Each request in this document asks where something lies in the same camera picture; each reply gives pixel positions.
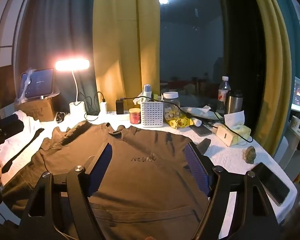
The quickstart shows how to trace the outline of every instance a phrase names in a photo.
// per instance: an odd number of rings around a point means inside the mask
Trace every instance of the rock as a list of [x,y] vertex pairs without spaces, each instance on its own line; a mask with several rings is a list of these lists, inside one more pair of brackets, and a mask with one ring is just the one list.
[[256,149],[253,146],[249,146],[246,150],[242,150],[242,158],[246,163],[254,164],[256,156]]

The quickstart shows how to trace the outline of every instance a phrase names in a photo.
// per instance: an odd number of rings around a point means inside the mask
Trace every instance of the t-shirt sleeve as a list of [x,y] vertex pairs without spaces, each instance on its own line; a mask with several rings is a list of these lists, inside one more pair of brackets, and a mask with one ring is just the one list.
[[19,218],[40,176],[46,170],[40,151],[32,156],[31,161],[4,186],[1,191],[3,202]]

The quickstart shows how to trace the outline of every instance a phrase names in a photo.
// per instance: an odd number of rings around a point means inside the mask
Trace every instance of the white tablecloth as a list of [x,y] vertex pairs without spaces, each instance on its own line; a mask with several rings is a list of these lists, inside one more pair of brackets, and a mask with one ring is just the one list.
[[[18,172],[18,170],[20,170],[24,165],[26,165],[30,161],[32,155],[39,149],[45,137],[51,138],[52,131],[55,127],[59,126],[62,131],[66,131],[67,127],[71,128],[78,122],[82,121],[79,119],[72,119],[70,116],[66,116],[65,120],[61,124],[57,124],[54,121],[39,123],[38,121],[34,121],[32,117],[25,116],[25,114],[20,111],[18,111],[17,113],[19,115],[19,118],[25,123],[25,129],[22,133],[8,139],[2,146],[3,150],[0,151],[0,158],[2,159],[3,164],[5,164],[11,157],[18,153],[31,140],[35,131],[38,128],[43,127],[45,128],[45,130],[16,160],[14,160],[9,172],[3,174],[2,179],[4,184],[7,183]],[[95,118],[95,116],[87,117],[87,119],[89,120],[94,120]],[[104,122],[109,122],[113,129],[117,129],[119,125],[124,125],[126,128],[131,126],[129,121],[119,121],[116,116],[109,114],[99,116],[95,121],[91,123],[101,124]],[[271,198],[269,198],[278,222],[280,223],[291,210],[295,198],[297,196],[296,187],[293,185],[293,183],[284,173],[284,171],[280,168],[280,166],[255,140],[252,143],[242,143],[243,145],[234,145],[231,147],[227,147],[216,135],[211,134],[205,137],[199,137],[190,128],[175,130],[167,124],[164,124],[164,126],[160,128],[147,129],[162,130],[170,133],[181,134],[183,136],[189,137],[196,144],[200,143],[204,138],[211,139],[210,147],[208,148],[205,155],[207,155],[212,160],[213,164],[221,165],[229,172],[245,174],[248,170],[251,170],[256,164],[263,162],[290,188],[288,197],[280,207],[277,206]],[[247,164],[242,159],[242,150],[246,149],[250,145],[254,146],[256,149],[257,157],[255,159],[255,164]],[[235,199],[236,193],[231,192],[226,216],[219,234],[219,238],[223,238],[229,233],[234,211]]]

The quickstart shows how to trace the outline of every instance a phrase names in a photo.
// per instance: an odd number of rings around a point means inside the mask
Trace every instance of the gray curtain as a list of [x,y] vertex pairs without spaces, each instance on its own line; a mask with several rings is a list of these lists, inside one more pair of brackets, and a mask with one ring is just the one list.
[[[75,72],[79,100],[87,98],[86,110],[99,111],[92,48],[93,0],[29,0],[21,26],[20,49],[17,51],[17,75],[28,68],[54,68],[55,62],[73,56],[89,59],[90,68]],[[71,72],[56,72],[60,95],[57,111],[69,112],[75,101]]]

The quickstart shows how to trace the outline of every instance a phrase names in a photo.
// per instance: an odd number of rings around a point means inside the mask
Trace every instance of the teal curtain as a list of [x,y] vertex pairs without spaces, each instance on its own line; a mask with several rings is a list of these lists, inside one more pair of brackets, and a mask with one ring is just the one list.
[[[291,92],[290,92],[290,107],[292,104],[293,99],[293,89],[294,89],[294,77],[300,78],[300,24],[298,20],[298,16],[296,13],[296,10],[293,6],[293,3],[291,0],[277,0],[280,10],[282,12],[285,25],[288,32],[289,37],[289,44],[290,44],[290,52],[291,52],[291,66],[292,66],[292,75],[291,75]],[[284,133],[287,129],[290,111],[291,109],[288,109],[288,115],[286,119],[286,125],[282,133],[282,137],[280,140],[280,143],[282,141],[282,138],[284,136]]]

